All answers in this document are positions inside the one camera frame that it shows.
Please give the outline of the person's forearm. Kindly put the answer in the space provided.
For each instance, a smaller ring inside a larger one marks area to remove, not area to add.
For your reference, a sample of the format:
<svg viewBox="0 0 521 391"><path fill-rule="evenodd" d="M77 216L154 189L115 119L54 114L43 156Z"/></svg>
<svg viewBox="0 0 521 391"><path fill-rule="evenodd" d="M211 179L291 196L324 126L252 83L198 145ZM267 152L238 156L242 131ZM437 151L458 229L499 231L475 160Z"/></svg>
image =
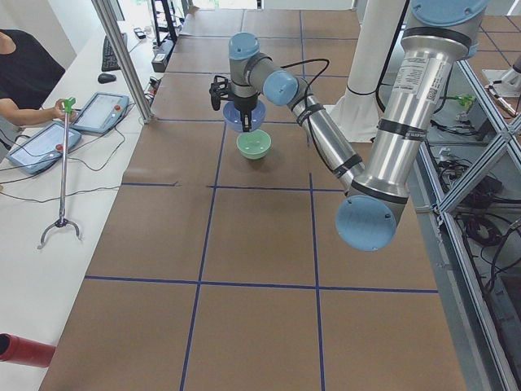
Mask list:
<svg viewBox="0 0 521 391"><path fill-rule="evenodd" d="M39 110L20 109L11 99L1 99L0 103L1 116L19 127L43 124L55 118L53 108Z"/></svg>

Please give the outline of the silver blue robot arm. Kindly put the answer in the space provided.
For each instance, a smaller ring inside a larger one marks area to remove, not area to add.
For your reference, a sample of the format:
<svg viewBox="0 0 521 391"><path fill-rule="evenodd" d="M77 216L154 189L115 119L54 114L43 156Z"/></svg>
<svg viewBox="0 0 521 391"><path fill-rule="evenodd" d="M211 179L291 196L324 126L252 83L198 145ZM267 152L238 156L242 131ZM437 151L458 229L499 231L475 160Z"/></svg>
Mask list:
<svg viewBox="0 0 521 391"><path fill-rule="evenodd" d="M291 110L345 200L336 214L350 246L388 245L407 204L406 181L454 63L471 57L485 1L370 1L343 98L327 110L310 84L278 66L251 33L229 41L224 96L252 127L259 95Z"/></svg>

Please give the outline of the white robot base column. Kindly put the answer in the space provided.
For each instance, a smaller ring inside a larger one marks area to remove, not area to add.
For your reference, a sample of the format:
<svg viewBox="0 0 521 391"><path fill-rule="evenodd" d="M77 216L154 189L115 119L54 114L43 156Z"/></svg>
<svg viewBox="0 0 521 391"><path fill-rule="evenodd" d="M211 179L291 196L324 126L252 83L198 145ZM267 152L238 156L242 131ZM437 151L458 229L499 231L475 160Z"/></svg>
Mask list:
<svg viewBox="0 0 521 391"><path fill-rule="evenodd" d="M366 3L344 96L329 111L349 142L368 142L376 135L379 122L376 91L408 6L407 1Z"/></svg>

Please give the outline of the person's hand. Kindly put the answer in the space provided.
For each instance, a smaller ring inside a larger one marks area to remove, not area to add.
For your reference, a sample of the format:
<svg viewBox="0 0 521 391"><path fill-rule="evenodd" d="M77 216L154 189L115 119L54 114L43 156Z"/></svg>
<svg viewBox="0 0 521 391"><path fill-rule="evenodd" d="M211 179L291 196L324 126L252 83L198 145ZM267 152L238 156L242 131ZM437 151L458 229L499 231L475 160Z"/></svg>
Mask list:
<svg viewBox="0 0 521 391"><path fill-rule="evenodd" d="M75 110L72 110L71 113L67 113L64 109L64 100L63 99L58 99L56 102L55 102L55 105L54 107L50 110L50 113L52 115L52 119L53 120L60 120L60 121L65 121L65 117L66 115L68 114L68 119L70 121L74 121L76 120L77 118L77 114L78 112L75 111Z"/></svg>

